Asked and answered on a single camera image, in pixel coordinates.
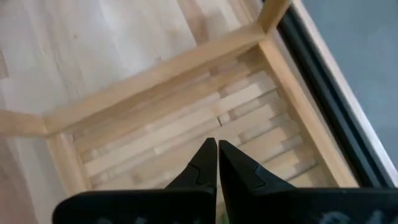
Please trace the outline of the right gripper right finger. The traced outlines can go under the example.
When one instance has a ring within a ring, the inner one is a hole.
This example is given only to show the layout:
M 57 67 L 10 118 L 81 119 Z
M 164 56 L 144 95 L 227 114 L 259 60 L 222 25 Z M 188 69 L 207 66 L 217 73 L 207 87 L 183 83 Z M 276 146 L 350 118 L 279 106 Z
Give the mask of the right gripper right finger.
M 398 224 L 398 189 L 295 187 L 225 140 L 219 163 L 230 224 Z

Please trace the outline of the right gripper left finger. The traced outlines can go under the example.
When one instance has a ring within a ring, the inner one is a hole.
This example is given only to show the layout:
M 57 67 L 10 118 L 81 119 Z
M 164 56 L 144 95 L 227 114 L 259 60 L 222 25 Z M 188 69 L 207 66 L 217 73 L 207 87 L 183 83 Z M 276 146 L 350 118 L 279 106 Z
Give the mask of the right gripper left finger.
M 95 190 L 60 202 L 53 224 L 215 224 L 217 143 L 208 138 L 163 189 Z

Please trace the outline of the wooden slatted shelf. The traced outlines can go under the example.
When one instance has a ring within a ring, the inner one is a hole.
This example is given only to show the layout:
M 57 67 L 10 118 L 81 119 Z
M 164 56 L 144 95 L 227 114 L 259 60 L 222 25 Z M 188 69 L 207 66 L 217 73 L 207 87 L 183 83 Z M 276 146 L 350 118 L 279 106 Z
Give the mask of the wooden slatted shelf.
M 206 138 L 357 187 L 279 31 L 299 0 L 0 0 L 0 138 L 32 194 L 171 182 Z

